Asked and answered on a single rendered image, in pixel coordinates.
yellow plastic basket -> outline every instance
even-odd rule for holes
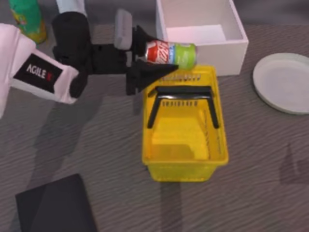
[[[210,102],[195,96],[175,98],[167,94],[159,102],[156,116],[150,123],[158,98],[155,89],[186,86],[212,89],[218,129],[214,125]],[[206,181],[217,167],[228,163],[218,82],[212,66],[177,70],[146,88],[142,160],[156,181]]]

white plate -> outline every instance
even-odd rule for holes
[[[309,58],[278,53],[261,59],[253,72],[259,96],[290,114],[309,114]]]

table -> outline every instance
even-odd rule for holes
[[[154,32],[154,25],[145,25]],[[19,232],[14,195],[80,173],[100,232],[309,230],[309,116],[264,104],[251,74],[277,52],[309,55],[309,26],[246,26],[240,76],[220,77],[230,163],[205,183],[157,183],[141,162],[141,94],[94,75],[69,106],[12,89],[0,121],[0,231]],[[51,55],[54,39],[39,49]],[[95,43],[112,26],[92,27]]]

black handle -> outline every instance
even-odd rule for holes
[[[151,129],[154,126],[156,115],[159,111],[159,107],[162,99],[167,100],[189,100],[189,99],[205,99],[208,102],[208,108],[211,114],[213,127],[219,128],[219,121],[216,114],[215,105],[213,102],[213,94],[210,86],[157,86],[149,95],[157,93],[154,105],[152,107],[147,128]]]

white container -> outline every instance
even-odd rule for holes
[[[156,32],[196,44],[197,63],[215,66],[218,76],[240,73],[249,43],[233,0],[157,0]]]

